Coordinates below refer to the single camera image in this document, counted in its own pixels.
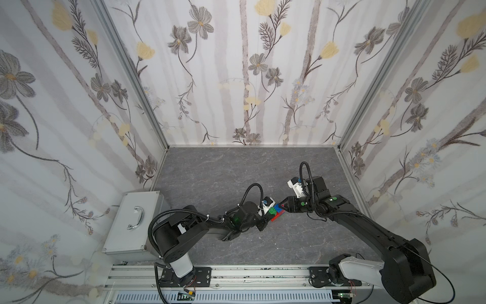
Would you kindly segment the long red lego brick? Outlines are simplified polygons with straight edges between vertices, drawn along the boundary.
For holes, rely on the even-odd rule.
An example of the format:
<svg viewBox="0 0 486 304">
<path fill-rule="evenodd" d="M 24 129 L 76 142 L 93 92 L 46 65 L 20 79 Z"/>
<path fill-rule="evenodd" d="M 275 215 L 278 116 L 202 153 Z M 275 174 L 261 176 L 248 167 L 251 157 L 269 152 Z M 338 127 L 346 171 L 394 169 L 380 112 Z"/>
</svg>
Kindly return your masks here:
<svg viewBox="0 0 486 304">
<path fill-rule="evenodd" d="M 282 216 L 285 212 L 284 211 L 281 211 L 279 213 L 277 213 L 272 219 L 271 221 L 274 222 L 275 220 L 277 220 L 280 216 Z"/>
</svg>

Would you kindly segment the upturned blue square lego brick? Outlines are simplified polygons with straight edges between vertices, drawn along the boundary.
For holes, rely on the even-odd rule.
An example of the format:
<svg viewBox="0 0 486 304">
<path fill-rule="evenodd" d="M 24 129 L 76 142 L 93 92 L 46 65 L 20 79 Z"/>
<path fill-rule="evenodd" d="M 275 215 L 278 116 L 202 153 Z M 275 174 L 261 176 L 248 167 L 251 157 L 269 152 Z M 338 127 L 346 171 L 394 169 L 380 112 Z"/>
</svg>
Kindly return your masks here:
<svg viewBox="0 0 486 304">
<path fill-rule="evenodd" d="M 281 214 L 284 212 L 284 210 L 281 209 L 278 205 L 274 206 L 274 209 L 276 210 L 277 214 Z"/>
</svg>

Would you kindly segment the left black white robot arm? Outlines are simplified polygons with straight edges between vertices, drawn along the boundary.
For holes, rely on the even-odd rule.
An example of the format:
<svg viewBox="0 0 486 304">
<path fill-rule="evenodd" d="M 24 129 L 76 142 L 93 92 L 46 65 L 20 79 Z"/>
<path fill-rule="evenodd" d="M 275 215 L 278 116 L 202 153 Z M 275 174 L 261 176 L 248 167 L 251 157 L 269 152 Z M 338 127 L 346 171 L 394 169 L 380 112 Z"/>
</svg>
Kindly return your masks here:
<svg viewBox="0 0 486 304">
<path fill-rule="evenodd" d="M 275 203 L 269 197 L 259 205 L 251 201 L 241 203 L 218 218 L 188 205 L 155 216 L 148 227 L 148 239 L 163 263 L 185 282 L 195 273 L 188 252 L 203 237 L 209 235 L 225 242 L 254 227 L 262 232 L 276 215 Z"/>
</svg>

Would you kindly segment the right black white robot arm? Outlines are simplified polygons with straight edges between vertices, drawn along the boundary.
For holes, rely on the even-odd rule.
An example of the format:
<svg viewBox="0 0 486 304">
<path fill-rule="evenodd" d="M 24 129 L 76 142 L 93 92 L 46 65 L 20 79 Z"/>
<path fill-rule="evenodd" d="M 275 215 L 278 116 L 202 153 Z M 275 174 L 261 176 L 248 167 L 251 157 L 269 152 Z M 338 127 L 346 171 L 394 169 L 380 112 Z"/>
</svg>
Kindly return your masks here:
<svg viewBox="0 0 486 304">
<path fill-rule="evenodd" d="M 367 282 L 386 290 L 399 303 L 410 303 L 436 286 L 425 245 L 407 240 L 362 214 L 344 197 L 328 196 L 312 204 L 311 198 L 289 196 L 279 204 L 288 213 L 316 212 L 355 234 L 380 255 L 374 262 L 341 254 L 330 260 L 327 279 L 341 286 L 350 280 Z"/>
</svg>

